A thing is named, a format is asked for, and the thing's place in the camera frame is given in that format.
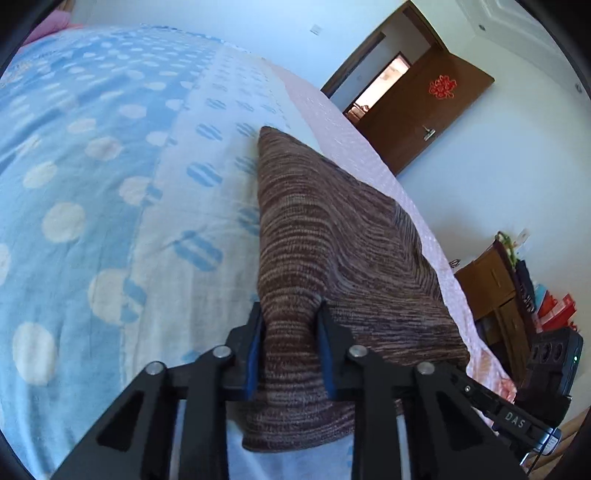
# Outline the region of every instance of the wall outlet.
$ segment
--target wall outlet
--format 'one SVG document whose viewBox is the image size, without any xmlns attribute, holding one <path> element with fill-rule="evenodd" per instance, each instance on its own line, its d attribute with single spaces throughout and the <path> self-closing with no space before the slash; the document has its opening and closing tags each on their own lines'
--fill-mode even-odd
<svg viewBox="0 0 591 480">
<path fill-rule="evenodd" d="M 322 27 L 319 25 L 312 25 L 312 28 L 310 29 L 310 31 L 314 34 L 314 35 L 320 35 L 320 32 L 322 32 Z"/>
</svg>

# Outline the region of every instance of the screw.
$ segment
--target screw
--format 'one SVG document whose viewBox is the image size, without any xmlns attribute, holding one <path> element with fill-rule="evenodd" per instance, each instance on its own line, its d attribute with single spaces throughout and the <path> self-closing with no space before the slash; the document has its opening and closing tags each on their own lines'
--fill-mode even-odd
<svg viewBox="0 0 591 480">
<path fill-rule="evenodd" d="M 431 362 L 421 362 L 417 365 L 417 370 L 421 375 L 432 375 L 435 371 L 435 365 Z"/>
<path fill-rule="evenodd" d="M 146 365 L 145 370 L 148 375 L 158 375 L 164 370 L 164 364 L 162 362 L 150 362 Z"/>
<path fill-rule="evenodd" d="M 213 356 L 215 358 L 226 358 L 232 354 L 232 349 L 227 345 L 220 345 L 213 349 Z"/>
<path fill-rule="evenodd" d="M 368 354 L 368 350 L 363 345 L 352 345 L 349 347 L 349 355 L 354 358 L 361 358 Z"/>
</svg>

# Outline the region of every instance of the blue bedsheet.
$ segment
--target blue bedsheet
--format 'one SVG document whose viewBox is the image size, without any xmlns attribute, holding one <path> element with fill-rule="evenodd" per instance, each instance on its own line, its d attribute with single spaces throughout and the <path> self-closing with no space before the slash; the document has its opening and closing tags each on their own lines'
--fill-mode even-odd
<svg viewBox="0 0 591 480">
<path fill-rule="evenodd" d="M 150 361 L 192 361 L 256 299 L 256 141 L 319 150 L 267 64 L 169 28 L 65 31 L 0 80 L 0 428 L 46 478 Z M 348 478 L 352 439 L 233 478 Z"/>
</svg>

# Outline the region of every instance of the brown knitted pillow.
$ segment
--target brown knitted pillow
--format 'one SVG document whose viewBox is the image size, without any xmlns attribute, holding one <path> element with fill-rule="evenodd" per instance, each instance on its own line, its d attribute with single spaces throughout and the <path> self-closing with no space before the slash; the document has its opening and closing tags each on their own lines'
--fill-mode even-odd
<svg viewBox="0 0 591 480">
<path fill-rule="evenodd" d="M 353 430 L 352 405 L 330 402 L 323 386 L 312 333 L 322 298 L 356 341 L 392 362 L 463 368 L 469 354 L 396 201 L 274 128 L 261 129 L 258 146 L 267 331 L 243 445 L 302 449 Z"/>
</svg>

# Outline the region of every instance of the red paper decoration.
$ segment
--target red paper decoration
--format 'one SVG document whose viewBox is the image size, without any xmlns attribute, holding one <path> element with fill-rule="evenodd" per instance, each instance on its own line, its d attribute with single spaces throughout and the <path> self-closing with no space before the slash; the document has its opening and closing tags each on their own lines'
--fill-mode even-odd
<svg viewBox="0 0 591 480">
<path fill-rule="evenodd" d="M 450 80 L 449 75 L 440 75 L 437 80 L 429 84 L 429 93 L 434 95 L 437 100 L 453 98 L 452 90 L 457 87 L 457 81 Z"/>
</svg>

